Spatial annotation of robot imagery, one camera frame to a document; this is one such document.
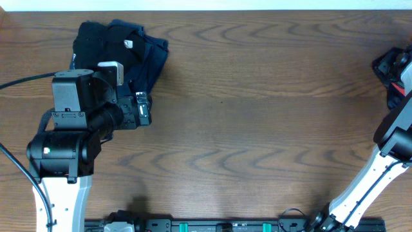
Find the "orange-red soccer t-shirt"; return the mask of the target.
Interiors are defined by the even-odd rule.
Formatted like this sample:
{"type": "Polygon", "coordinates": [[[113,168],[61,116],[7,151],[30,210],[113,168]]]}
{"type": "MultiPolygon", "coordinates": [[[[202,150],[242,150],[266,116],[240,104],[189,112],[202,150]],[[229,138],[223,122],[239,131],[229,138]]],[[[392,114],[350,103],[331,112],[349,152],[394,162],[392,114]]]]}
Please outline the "orange-red soccer t-shirt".
{"type": "Polygon", "coordinates": [[[399,85],[397,82],[391,83],[391,89],[398,95],[405,97],[406,96],[406,91],[403,87],[403,85],[399,85]]]}

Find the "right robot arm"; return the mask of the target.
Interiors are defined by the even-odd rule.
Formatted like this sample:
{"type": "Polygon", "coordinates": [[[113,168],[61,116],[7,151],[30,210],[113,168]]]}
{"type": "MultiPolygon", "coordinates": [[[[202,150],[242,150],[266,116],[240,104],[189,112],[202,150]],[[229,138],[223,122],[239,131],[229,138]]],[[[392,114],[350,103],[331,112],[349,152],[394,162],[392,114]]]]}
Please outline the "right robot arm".
{"type": "Polygon", "coordinates": [[[381,219],[362,216],[381,192],[411,168],[411,47],[393,47],[372,62],[387,89],[390,113],[377,128],[375,146],[350,185],[306,226],[306,231],[385,231],[381,219]]]}

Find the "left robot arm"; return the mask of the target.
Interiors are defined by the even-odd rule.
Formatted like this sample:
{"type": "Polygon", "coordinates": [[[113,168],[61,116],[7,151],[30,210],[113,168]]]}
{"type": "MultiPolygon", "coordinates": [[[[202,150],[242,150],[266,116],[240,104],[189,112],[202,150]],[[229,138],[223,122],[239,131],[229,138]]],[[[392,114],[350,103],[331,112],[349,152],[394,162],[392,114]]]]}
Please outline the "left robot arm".
{"type": "Polygon", "coordinates": [[[54,107],[28,144],[37,231],[84,231],[85,212],[102,144],[116,130],[151,123],[146,92],[118,94],[122,75],[111,68],[58,72],[52,80],[54,107]]]}

